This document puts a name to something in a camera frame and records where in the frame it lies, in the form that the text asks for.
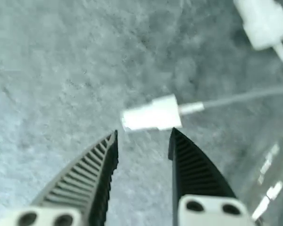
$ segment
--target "screw hole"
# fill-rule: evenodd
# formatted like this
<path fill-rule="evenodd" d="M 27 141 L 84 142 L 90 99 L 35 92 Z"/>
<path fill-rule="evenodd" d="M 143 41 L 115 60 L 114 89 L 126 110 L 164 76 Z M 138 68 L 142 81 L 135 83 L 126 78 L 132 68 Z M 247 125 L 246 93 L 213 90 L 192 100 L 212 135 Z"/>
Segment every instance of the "screw hole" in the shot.
<path fill-rule="evenodd" d="M 54 226 L 71 226 L 72 221 L 73 221 L 72 216 L 70 216 L 69 214 L 65 214 L 59 216 L 56 219 Z"/>
<path fill-rule="evenodd" d="M 241 214 L 240 210 L 237 207 L 235 207 L 231 204 L 223 205 L 222 209 L 223 209 L 224 213 L 228 213 L 228 214 L 232 214 L 232 215 L 240 215 Z"/>
<path fill-rule="evenodd" d="M 18 221 L 18 226 L 30 226 L 37 219 L 37 214 L 34 212 L 28 212 L 22 215 Z"/>
<path fill-rule="evenodd" d="M 195 212 L 204 211 L 204 208 L 202 207 L 202 205 L 199 202 L 195 202 L 195 201 L 188 202 L 187 203 L 187 209 L 195 211 Z"/>

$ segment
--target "white spray nozzle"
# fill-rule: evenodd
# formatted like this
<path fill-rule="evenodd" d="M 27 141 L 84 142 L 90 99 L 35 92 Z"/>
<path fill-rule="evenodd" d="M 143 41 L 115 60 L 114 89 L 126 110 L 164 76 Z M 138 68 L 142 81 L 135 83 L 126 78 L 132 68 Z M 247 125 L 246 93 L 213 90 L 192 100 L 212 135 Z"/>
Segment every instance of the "white spray nozzle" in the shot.
<path fill-rule="evenodd" d="M 125 130 L 182 127 L 175 95 L 157 98 L 147 105 L 125 110 L 121 117 Z"/>

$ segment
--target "gray countertop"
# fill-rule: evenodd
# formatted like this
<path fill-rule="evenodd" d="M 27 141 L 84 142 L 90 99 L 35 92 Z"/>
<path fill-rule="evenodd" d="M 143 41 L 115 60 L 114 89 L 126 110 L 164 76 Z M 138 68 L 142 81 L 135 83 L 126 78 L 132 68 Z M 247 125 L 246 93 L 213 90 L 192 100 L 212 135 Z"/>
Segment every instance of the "gray countertop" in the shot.
<path fill-rule="evenodd" d="M 170 226 L 170 131 L 126 134 L 119 113 L 172 93 L 181 104 L 276 83 L 281 62 L 251 50 L 230 0 L 0 0 L 0 216 L 118 129 L 107 225 Z M 282 112 L 283 97 L 263 99 L 185 116 L 181 131 L 230 178 Z"/>

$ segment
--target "clear plastic bottle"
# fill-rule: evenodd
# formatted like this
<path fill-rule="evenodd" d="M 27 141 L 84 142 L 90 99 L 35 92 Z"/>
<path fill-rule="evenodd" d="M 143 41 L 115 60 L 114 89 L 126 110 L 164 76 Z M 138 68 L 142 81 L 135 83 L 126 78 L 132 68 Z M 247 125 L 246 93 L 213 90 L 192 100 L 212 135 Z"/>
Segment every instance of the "clear plastic bottle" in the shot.
<path fill-rule="evenodd" d="M 265 125 L 230 183 L 252 218 L 260 220 L 283 191 L 283 118 Z"/>

